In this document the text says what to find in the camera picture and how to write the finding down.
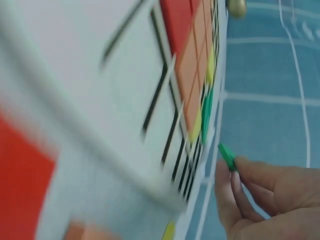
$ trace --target yellow square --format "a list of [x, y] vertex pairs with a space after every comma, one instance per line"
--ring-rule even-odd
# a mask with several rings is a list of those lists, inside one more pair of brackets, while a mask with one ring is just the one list
[[195, 124], [194, 124], [193, 130], [192, 130], [191, 134], [189, 135], [191, 143], [196, 141], [198, 136], [199, 136], [199, 133], [200, 133], [200, 130], [201, 130], [201, 122], [202, 122], [201, 107], [199, 107], [198, 108], [198, 113], [196, 115], [196, 119], [195, 119]]
[[208, 60], [208, 66], [206, 68], [206, 82], [211, 86], [214, 83], [215, 76], [215, 51], [214, 47], [211, 47], [211, 53]]
[[174, 240], [175, 232], [176, 232], [176, 225], [173, 221], [170, 221], [166, 226], [162, 240]]

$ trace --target gold knob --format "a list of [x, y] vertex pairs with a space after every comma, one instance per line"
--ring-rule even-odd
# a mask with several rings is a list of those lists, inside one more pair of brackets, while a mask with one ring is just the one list
[[227, 0], [226, 7], [229, 13], [237, 19], [243, 18], [247, 13], [246, 0]]

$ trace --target white grout line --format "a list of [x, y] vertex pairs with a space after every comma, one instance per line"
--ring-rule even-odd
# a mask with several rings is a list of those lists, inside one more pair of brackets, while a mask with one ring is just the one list
[[[283, 37], [235, 37], [227, 38], [227, 44], [290, 44], [288, 38]], [[320, 50], [320, 44], [303, 39], [294, 39], [295, 45]]]
[[[224, 89], [225, 89], [225, 79], [226, 78], [224, 77], [221, 81], [220, 92], [224, 91]], [[198, 224], [198, 229], [197, 229], [196, 235], [195, 235], [195, 240], [201, 239], [201, 235], [202, 235], [202, 231], [204, 229], [205, 219], [206, 219], [206, 215], [207, 215], [208, 205], [209, 205], [209, 201], [210, 201], [210, 195], [211, 195], [211, 191], [212, 191], [213, 184], [214, 184], [216, 162], [217, 162], [217, 157], [218, 157], [218, 143], [220, 141], [220, 131], [221, 131], [221, 124], [222, 124], [223, 107], [224, 107], [224, 100], [221, 99], [219, 101], [217, 124], [216, 124], [216, 136], [215, 136], [215, 140], [214, 140], [214, 149], [213, 149], [213, 158], [212, 158], [210, 176], [209, 176], [208, 184], [206, 187], [206, 192], [205, 192], [205, 196], [204, 196], [204, 201], [203, 201], [202, 211], [201, 211], [200, 220], [199, 220], [199, 224]]]
[[[238, 93], [223, 91], [220, 93], [220, 99], [225, 100], [239, 100], [239, 101], [253, 101], [261, 103], [272, 104], [292, 104], [302, 105], [301, 98], [291, 96], [274, 96], [268, 94], [256, 93]], [[320, 99], [306, 98], [304, 99], [306, 106], [320, 107]]]
[[263, 103], [275, 103], [275, 104], [294, 104], [300, 105], [302, 101], [297, 97], [289, 96], [273, 96], [267, 94], [255, 94], [255, 93], [236, 93], [224, 91], [221, 94], [221, 98], [232, 99], [232, 100], [242, 100], [242, 101], [255, 101]]
[[[259, 2], [247, 2], [247, 7], [248, 8], [254, 8], [254, 9], [269, 9], [269, 10], [275, 10], [278, 11], [279, 10], [279, 6], [276, 4], [269, 4], [269, 3], [259, 3]], [[285, 12], [291, 12], [292, 9], [291, 7], [288, 6], [283, 6], [282, 10]], [[294, 12], [297, 15], [301, 15], [301, 16], [306, 16], [309, 18], [313, 18], [313, 19], [320, 19], [320, 14], [318, 13], [314, 13], [311, 11], [307, 11], [307, 10], [303, 10], [300, 8], [294, 8]]]
[[305, 94], [304, 94], [304, 87], [302, 84], [302, 77], [301, 77], [301, 72], [299, 68], [299, 63], [298, 63], [298, 57], [296, 53], [296, 48], [294, 41], [292, 39], [292, 36], [288, 30], [288, 28], [285, 26], [283, 16], [282, 16], [282, 0], [279, 0], [279, 15], [280, 15], [280, 21], [282, 24], [282, 27], [286, 31], [290, 43], [291, 43], [291, 48], [292, 48], [292, 53], [293, 53], [293, 58], [294, 58], [294, 64], [296, 68], [296, 73], [298, 75], [298, 81], [299, 81], [299, 88], [300, 88], [300, 95], [301, 95], [301, 102], [302, 102], [302, 113], [303, 113], [303, 120], [304, 120], [304, 128], [305, 128], [305, 138], [306, 138], [306, 167], [310, 168], [310, 133], [309, 133], [309, 126], [308, 126], [308, 118], [307, 118], [307, 109], [306, 109], [306, 101], [305, 101]]
[[236, 37], [227, 38], [227, 44], [289, 44], [290, 41], [284, 37]]

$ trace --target green game piece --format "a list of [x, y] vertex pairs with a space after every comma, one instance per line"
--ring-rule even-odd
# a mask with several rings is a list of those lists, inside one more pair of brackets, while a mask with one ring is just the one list
[[225, 145], [219, 143], [218, 145], [219, 152], [221, 153], [223, 159], [225, 160], [228, 168], [231, 172], [236, 171], [235, 158], [236, 155]]

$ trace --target red square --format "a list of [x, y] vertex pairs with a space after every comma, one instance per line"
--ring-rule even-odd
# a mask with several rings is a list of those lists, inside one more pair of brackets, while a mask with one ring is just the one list
[[54, 165], [0, 113], [1, 239], [35, 239]]
[[202, 0], [190, 0], [192, 14], [194, 14], [197, 11], [200, 1]]
[[190, 0], [160, 1], [172, 55], [183, 52], [191, 24]]

